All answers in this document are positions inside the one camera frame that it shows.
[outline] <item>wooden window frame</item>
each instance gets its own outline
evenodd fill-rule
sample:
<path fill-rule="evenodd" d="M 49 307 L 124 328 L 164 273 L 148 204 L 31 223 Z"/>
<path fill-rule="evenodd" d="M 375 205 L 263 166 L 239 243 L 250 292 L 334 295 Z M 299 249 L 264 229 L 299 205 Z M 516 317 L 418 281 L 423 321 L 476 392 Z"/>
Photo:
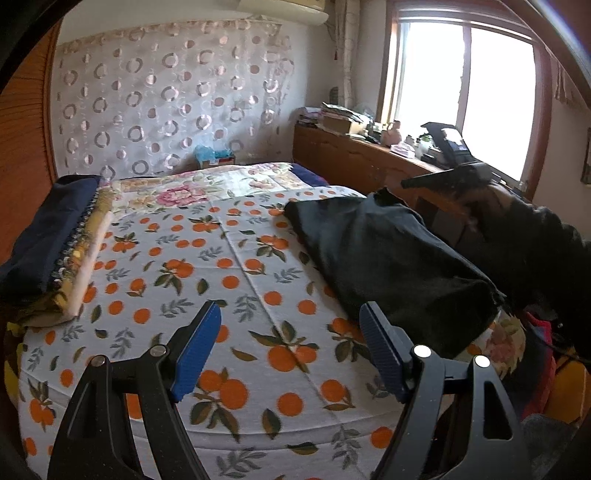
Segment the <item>wooden window frame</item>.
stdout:
<path fill-rule="evenodd" d="M 463 130 L 470 85 L 472 28 L 493 31 L 532 44 L 535 63 L 535 100 L 530 143 L 528 145 L 524 168 L 521 178 L 517 182 L 507 175 L 496 171 L 509 184 L 518 187 L 524 197 L 531 201 L 540 181 L 548 146 L 548 136 L 550 134 L 552 106 L 550 55 L 546 48 L 537 40 L 535 34 L 529 31 L 527 27 L 520 26 L 518 20 L 512 18 L 510 14 L 507 15 L 506 20 L 501 15 L 491 15 L 490 11 L 487 11 L 487 14 L 489 15 L 487 17 L 475 17 L 468 12 L 462 12 L 452 8 L 442 11 L 425 9 L 424 11 L 416 12 L 416 14 L 413 12 L 413 14 L 406 13 L 399 15 L 395 2 L 388 1 L 386 29 L 390 35 L 386 35 L 386 41 L 384 42 L 384 61 L 376 118 L 378 121 L 386 124 L 393 121 L 398 114 L 398 106 L 400 105 L 400 96 L 402 93 L 402 81 L 398 81 L 398 79 L 404 78 L 404 43 L 408 33 L 408 28 L 405 25 L 408 25 L 408 23 L 437 22 L 463 26 L 466 48 L 462 87 L 456 118 L 456 126 L 460 131 Z"/>

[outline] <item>metal screw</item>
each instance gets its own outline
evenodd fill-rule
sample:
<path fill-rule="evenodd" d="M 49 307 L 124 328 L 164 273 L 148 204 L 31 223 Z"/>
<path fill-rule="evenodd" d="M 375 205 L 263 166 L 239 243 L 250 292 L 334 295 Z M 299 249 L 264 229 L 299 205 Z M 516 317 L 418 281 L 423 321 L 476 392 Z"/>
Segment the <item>metal screw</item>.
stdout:
<path fill-rule="evenodd" d="M 416 356 L 421 358 L 427 358 L 431 356 L 431 349 L 427 345 L 416 345 L 413 348 L 413 352 Z"/>
<path fill-rule="evenodd" d="M 104 365 L 106 362 L 106 358 L 103 355 L 97 355 L 96 357 L 94 357 L 91 361 L 90 364 L 93 367 L 101 367 L 102 365 Z"/>
<path fill-rule="evenodd" d="M 166 353 L 166 347 L 164 345 L 154 345 L 150 349 L 150 355 L 152 356 L 163 356 Z"/>
<path fill-rule="evenodd" d="M 484 355 L 476 355 L 474 357 L 474 362 L 476 363 L 476 365 L 482 368 L 486 368 L 491 364 L 491 361 Z"/>

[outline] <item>black fabric bag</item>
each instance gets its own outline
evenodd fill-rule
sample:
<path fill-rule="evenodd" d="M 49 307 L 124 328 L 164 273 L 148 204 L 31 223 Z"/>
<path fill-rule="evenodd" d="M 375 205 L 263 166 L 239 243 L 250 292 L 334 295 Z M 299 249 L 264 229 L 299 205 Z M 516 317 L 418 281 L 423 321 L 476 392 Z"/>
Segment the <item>black fabric bag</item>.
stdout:
<path fill-rule="evenodd" d="M 98 175 L 66 175 L 51 190 L 0 267 L 0 299 L 19 304 L 47 291 L 61 250 L 99 187 Z"/>
<path fill-rule="evenodd" d="M 484 273 L 387 189 L 290 202 L 285 215 L 349 318 L 374 300 L 413 342 L 443 357 L 461 353 L 504 301 Z"/>

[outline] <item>bedsheet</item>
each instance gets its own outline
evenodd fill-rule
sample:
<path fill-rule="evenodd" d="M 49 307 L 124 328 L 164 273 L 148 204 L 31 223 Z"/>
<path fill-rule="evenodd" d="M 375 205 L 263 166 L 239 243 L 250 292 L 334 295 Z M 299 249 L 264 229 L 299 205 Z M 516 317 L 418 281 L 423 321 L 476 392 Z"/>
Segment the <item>bedsheet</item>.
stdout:
<path fill-rule="evenodd" d="M 211 478 L 369 479 L 403 407 L 282 215 L 287 201 L 344 195 L 360 194 L 309 187 L 208 200 L 114 226 L 79 319 L 26 334 L 18 411 L 30 467 L 47 476 L 93 355 L 139 356 L 211 299 L 222 327 L 194 392 L 178 404 Z M 142 467 L 158 479 L 137 396 L 127 400 Z"/>
<path fill-rule="evenodd" d="M 291 164 L 285 162 L 226 165 L 167 177 L 117 180 L 109 186 L 115 193 L 113 212 L 117 220 L 130 213 L 308 186 L 290 170 Z"/>

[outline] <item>cable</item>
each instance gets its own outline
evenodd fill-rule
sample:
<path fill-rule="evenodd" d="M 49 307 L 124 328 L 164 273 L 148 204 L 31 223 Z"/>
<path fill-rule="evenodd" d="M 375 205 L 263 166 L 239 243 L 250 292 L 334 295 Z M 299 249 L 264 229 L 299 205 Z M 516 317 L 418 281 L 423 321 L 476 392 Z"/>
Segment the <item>cable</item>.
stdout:
<path fill-rule="evenodd" d="M 587 358 L 580 357 L 578 355 L 573 355 L 572 353 L 568 353 L 566 350 L 564 350 L 560 347 L 557 347 L 556 345 L 552 345 L 552 344 L 546 342 L 546 340 L 544 340 L 541 336 L 538 335 L 538 333 L 534 330 L 534 327 L 530 322 L 525 322 L 525 323 L 526 323 L 526 327 L 530 329 L 531 333 L 533 333 L 536 340 L 543 343 L 546 347 L 550 348 L 551 350 L 553 350 L 556 353 L 559 353 L 560 355 L 564 355 L 565 357 L 570 358 L 571 360 L 574 360 L 576 362 L 580 362 L 583 365 L 585 365 L 586 367 L 591 367 L 591 360 L 589 360 Z"/>

